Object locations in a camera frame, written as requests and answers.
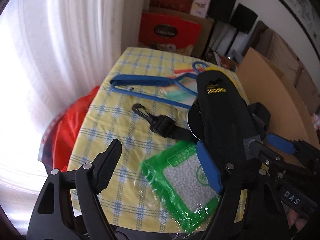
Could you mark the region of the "black padded strap bag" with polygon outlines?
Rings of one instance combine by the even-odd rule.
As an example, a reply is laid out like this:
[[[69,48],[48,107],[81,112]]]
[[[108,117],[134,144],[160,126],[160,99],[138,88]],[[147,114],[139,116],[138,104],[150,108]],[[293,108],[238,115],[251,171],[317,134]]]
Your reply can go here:
[[[243,167],[252,159],[248,143],[262,141],[266,136],[270,112],[259,102],[247,105],[233,81],[221,71],[204,71],[196,83],[197,99],[188,112],[188,129],[176,126],[166,115],[150,114],[138,103],[132,111],[161,137],[203,143],[218,168],[227,164]]]

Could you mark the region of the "green desiccant packet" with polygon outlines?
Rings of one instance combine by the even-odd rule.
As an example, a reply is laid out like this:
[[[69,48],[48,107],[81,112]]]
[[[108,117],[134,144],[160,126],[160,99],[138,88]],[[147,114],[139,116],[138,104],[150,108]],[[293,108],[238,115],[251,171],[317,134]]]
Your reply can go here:
[[[140,168],[184,232],[192,233],[214,214],[220,195],[210,187],[194,143],[179,141],[142,161]]]

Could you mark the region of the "colourful paper hand fan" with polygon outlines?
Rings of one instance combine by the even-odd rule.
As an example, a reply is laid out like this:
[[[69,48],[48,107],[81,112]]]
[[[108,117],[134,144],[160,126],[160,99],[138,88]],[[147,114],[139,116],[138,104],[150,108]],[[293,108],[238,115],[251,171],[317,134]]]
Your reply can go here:
[[[185,73],[191,73],[197,75],[197,72],[193,70],[192,64],[181,63],[174,67],[173,74],[170,78],[179,77]],[[184,87],[197,92],[196,80],[190,77],[185,77],[179,81]],[[170,85],[168,87],[161,88],[161,94],[165,99],[175,101],[178,103],[185,104],[189,107],[192,106],[193,102],[196,99],[196,96],[185,91],[183,88],[178,85]]]

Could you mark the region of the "blue plastic clothes hanger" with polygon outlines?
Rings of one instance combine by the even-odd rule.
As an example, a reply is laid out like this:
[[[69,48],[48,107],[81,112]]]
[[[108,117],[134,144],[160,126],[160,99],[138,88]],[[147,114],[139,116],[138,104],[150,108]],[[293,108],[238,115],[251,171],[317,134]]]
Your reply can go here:
[[[135,96],[138,98],[144,98],[156,102],[165,103],[168,105],[173,105],[176,107],[181,107],[184,109],[190,109],[189,105],[184,103],[180,103],[177,101],[172,101],[164,98],[160,98],[153,95],[143,94],[139,92],[133,91],[133,86],[149,86],[149,87],[169,87],[169,86],[177,86],[183,91],[191,94],[193,96],[197,96],[197,93],[183,85],[181,80],[188,78],[196,80],[197,76],[206,70],[209,65],[207,63],[201,61],[195,61],[192,63],[192,69],[194,73],[184,73],[177,77],[160,77],[160,76],[148,76],[148,75],[129,75],[129,74],[120,74],[116,75],[111,81],[110,86],[111,90],[117,93],[126,94],[130,96]]]

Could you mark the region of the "red plastic bag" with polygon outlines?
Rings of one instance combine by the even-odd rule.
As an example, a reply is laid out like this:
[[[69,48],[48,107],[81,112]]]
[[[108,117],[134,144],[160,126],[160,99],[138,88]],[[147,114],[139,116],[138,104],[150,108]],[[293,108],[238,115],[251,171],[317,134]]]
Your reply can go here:
[[[96,86],[87,95],[78,98],[46,128],[41,139],[38,160],[43,163],[47,173],[54,168],[62,172],[67,170],[81,125],[99,88]]]

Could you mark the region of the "large cardboard box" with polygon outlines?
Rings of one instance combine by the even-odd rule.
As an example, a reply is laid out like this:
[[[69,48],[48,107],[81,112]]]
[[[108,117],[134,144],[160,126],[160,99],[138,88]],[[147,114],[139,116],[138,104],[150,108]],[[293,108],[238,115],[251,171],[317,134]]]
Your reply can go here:
[[[295,87],[271,61],[249,48],[236,75],[250,103],[263,104],[271,114],[268,133],[304,140],[319,148],[311,116]]]

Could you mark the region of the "brown upholstered headboard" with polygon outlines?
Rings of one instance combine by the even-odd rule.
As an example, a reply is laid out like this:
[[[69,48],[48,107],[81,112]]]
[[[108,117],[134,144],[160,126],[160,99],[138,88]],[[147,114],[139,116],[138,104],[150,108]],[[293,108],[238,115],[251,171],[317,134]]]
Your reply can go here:
[[[245,51],[253,48],[275,64],[295,87],[311,115],[319,108],[319,92],[309,72],[287,42],[258,21]]]

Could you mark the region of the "right black speaker on stand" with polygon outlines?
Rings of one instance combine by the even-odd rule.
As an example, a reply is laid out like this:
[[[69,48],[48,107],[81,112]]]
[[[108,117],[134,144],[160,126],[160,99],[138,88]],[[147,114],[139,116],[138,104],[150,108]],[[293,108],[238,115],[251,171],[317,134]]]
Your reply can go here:
[[[229,22],[229,25],[235,28],[235,33],[225,52],[225,56],[227,56],[230,52],[230,49],[232,48],[237,35],[239,33],[249,34],[257,18],[258,15],[253,10],[249,9],[241,3],[237,5],[236,10],[234,11],[234,14]]]

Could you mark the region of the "black speaker on stand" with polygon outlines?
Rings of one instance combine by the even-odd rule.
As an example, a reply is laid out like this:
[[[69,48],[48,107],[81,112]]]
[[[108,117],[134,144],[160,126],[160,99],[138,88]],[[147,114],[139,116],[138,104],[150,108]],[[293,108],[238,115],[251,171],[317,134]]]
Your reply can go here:
[[[234,14],[229,22],[229,25],[235,28],[235,33],[225,52],[225,56],[227,56],[230,52],[230,49],[232,48],[237,35],[239,33],[249,34],[257,18],[258,15],[253,10],[249,9],[241,3],[237,5],[236,10],[234,11]]]
[[[206,52],[209,48],[210,41],[212,39],[213,32],[217,22],[228,23],[236,0],[210,0],[209,8],[207,11],[207,18],[213,20],[212,27],[210,29],[206,44],[202,51],[200,59],[204,60]]]

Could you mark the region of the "yellow checked tablecloth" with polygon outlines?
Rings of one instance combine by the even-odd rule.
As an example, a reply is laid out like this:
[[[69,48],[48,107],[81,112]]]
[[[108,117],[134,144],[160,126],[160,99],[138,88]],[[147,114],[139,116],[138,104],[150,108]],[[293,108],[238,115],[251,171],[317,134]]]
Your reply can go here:
[[[176,233],[180,228],[140,172],[140,163],[175,144],[152,133],[146,122],[132,112],[140,103],[153,115],[166,115],[180,127],[187,126],[187,112],[171,105],[113,92],[111,79],[119,74],[173,76],[190,69],[195,58],[147,48],[127,48],[100,86],[80,128],[68,169],[76,170],[104,152],[113,139],[122,154],[99,201],[108,222],[122,228]]]

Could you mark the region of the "brown cardboard box behind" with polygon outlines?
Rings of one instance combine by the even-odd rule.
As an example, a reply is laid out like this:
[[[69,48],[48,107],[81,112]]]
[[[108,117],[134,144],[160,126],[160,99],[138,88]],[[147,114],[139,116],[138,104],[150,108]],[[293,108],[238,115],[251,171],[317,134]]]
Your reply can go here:
[[[207,19],[207,18],[200,18],[197,16],[187,14],[185,12],[174,11],[174,10],[164,9],[164,8],[156,8],[156,7],[149,7],[149,12],[177,16],[183,20],[200,24],[201,30],[197,37],[197,41],[195,42],[192,50],[187,48],[187,52],[190,52],[189,56],[191,57],[195,57],[199,59],[201,58],[201,54],[206,47],[206,42],[208,40],[210,30],[214,24],[214,20]]]

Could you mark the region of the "left black speaker on stand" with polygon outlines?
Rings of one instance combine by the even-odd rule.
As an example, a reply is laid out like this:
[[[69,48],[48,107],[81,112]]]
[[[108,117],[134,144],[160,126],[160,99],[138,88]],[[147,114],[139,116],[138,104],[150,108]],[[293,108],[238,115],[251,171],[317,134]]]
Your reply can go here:
[[[228,23],[236,0],[210,0],[209,8],[207,11],[207,18],[213,20],[212,27],[210,29],[206,44],[202,51],[200,59],[204,60],[206,52],[209,48],[210,41],[212,39],[213,32],[217,22]]]

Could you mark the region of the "pink white small box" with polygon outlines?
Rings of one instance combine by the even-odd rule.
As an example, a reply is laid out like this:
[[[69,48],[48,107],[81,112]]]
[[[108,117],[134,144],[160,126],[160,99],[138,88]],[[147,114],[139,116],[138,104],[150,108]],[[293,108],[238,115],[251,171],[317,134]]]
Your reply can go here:
[[[193,0],[190,14],[199,18],[206,18],[210,0]]]

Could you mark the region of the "white sheer curtain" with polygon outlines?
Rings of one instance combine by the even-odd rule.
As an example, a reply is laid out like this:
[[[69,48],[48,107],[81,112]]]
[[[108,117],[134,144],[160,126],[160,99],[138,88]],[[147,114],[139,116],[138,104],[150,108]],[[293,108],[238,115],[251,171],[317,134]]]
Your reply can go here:
[[[10,0],[1,13],[1,207],[26,233],[50,122],[138,43],[145,0]]]

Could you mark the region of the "red collection gift box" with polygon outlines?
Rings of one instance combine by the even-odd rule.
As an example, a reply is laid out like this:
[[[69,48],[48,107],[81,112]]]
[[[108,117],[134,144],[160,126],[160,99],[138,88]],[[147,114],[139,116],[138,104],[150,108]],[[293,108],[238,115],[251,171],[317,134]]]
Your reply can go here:
[[[190,56],[200,31],[199,23],[179,16],[143,12],[138,42],[144,47]]]

